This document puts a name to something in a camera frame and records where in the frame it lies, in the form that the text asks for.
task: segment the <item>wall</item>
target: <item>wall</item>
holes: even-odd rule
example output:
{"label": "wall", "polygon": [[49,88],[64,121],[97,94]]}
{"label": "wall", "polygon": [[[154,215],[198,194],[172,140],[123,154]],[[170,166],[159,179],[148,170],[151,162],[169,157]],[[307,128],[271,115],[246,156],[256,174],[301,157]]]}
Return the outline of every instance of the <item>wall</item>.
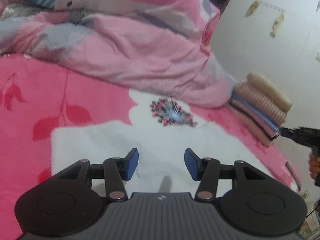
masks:
{"label": "wall", "polygon": [[[320,52],[318,0],[262,0],[286,10],[274,39],[269,34],[279,12],[260,6],[244,18],[254,1],[230,1],[212,37],[217,59],[238,80],[257,71],[280,88],[293,101],[287,127],[320,128],[320,62],[315,60]],[[309,149],[286,138],[275,144],[299,169],[303,189],[316,200],[320,188],[309,177]]]}

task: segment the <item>bed sheet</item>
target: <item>bed sheet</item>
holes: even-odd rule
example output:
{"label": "bed sheet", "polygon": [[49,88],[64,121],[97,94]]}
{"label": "bed sheet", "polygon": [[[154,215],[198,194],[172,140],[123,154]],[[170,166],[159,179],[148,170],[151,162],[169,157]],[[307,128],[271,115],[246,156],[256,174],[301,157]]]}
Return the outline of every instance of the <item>bed sheet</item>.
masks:
{"label": "bed sheet", "polygon": [[[13,240],[21,234],[13,212],[20,195],[50,177],[53,129],[112,120],[165,129],[151,116],[149,101],[154,98],[159,97],[98,81],[28,56],[1,57],[0,223],[6,229],[2,239]],[[278,181],[287,186],[292,183],[284,166],[286,158],[276,147],[266,148],[254,139],[226,107],[209,110],[184,107],[194,115],[195,121],[215,123],[228,135],[238,138]],[[135,119],[129,115],[133,110]]]}

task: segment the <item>cable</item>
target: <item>cable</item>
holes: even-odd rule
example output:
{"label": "cable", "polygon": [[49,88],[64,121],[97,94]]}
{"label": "cable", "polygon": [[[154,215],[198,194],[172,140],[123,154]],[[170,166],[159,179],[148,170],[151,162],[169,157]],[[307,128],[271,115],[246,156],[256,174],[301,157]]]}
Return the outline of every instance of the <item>cable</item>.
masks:
{"label": "cable", "polygon": [[310,216],[319,206],[320,206],[320,201],[319,201],[319,203],[317,204],[317,206],[315,207],[315,209],[312,210],[312,211],[306,216],[306,218],[307,218],[308,216]]}

